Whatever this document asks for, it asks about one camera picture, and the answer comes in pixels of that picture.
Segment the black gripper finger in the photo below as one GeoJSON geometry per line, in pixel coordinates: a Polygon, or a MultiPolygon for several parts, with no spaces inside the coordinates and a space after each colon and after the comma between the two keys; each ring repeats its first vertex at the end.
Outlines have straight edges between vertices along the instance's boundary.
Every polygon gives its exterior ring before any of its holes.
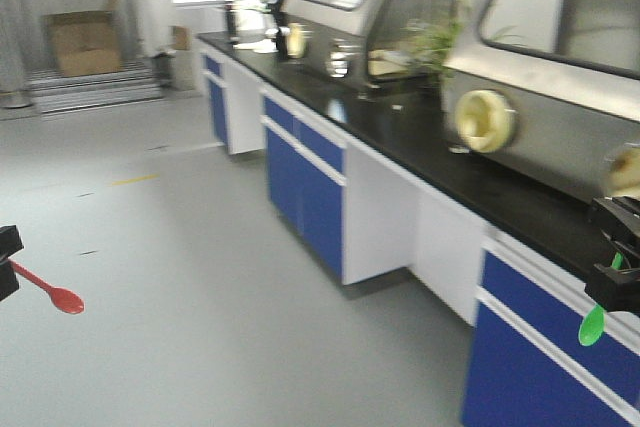
{"type": "Polygon", "coordinates": [[[624,269],[639,267],[639,200],[629,196],[594,198],[589,222],[623,256],[624,269]]]}
{"type": "Polygon", "coordinates": [[[5,261],[24,248],[20,232],[16,225],[0,228],[0,259],[5,261]]]}
{"type": "Polygon", "coordinates": [[[587,276],[584,291],[607,312],[639,316],[638,267],[616,270],[595,264],[587,276]]]}
{"type": "Polygon", "coordinates": [[[20,288],[16,273],[9,261],[0,265],[0,301],[7,299],[20,288]]]}

